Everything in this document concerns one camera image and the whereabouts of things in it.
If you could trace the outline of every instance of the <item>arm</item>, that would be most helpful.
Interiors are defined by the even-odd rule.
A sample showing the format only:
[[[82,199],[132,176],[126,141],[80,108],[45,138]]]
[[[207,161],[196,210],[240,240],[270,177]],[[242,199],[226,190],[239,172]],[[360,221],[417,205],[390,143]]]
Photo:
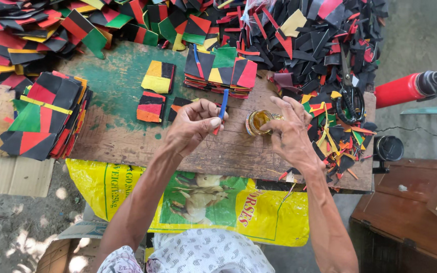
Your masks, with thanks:
[[[107,226],[100,241],[95,271],[119,247],[128,245],[136,251],[151,225],[161,195],[182,159],[193,152],[210,131],[218,126],[223,130],[221,120],[217,118],[219,112],[220,108],[204,99],[178,111],[163,144]]]
[[[326,185],[325,164],[316,155],[308,137],[306,126],[312,116],[292,98],[271,97],[271,100],[281,108],[284,121],[270,121],[261,129],[273,130],[273,150],[306,180],[311,243],[320,271],[358,272],[354,246]]]

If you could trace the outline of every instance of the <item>fingernail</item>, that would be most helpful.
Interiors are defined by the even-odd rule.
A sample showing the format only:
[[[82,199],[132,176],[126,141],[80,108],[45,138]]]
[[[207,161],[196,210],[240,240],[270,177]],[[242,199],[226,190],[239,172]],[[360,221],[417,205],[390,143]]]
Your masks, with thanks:
[[[221,122],[222,122],[222,120],[221,120],[220,118],[213,118],[213,119],[210,121],[210,126],[211,126],[213,129],[215,129],[217,126],[220,125]]]

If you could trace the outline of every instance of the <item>yellow sack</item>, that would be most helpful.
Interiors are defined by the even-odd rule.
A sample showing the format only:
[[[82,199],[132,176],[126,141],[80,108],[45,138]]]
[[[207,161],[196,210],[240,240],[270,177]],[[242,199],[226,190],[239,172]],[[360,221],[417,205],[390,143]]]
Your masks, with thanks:
[[[67,159],[70,177],[94,213],[111,220],[145,168]],[[149,232],[221,228],[253,241],[303,246],[308,240],[307,194],[261,190],[243,177],[176,171],[161,196]]]

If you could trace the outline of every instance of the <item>red cylinder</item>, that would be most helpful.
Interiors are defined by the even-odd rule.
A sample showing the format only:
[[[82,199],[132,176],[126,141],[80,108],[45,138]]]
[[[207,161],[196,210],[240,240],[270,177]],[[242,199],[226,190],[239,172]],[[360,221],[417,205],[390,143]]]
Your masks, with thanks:
[[[382,84],[375,88],[377,97],[376,108],[383,108],[404,102],[411,102],[423,99],[423,95],[416,84],[417,77],[422,73],[414,73],[395,81]]]

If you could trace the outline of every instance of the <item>left hand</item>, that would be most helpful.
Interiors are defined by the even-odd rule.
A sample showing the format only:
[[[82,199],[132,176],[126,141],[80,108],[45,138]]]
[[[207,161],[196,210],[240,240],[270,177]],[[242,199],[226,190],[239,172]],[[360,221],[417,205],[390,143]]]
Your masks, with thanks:
[[[182,157],[189,155],[216,127],[220,126],[219,132],[223,130],[219,113],[220,108],[206,99],[183,106],[166,134],[165,145]],[[223,120],[228,118],[225,112]]]

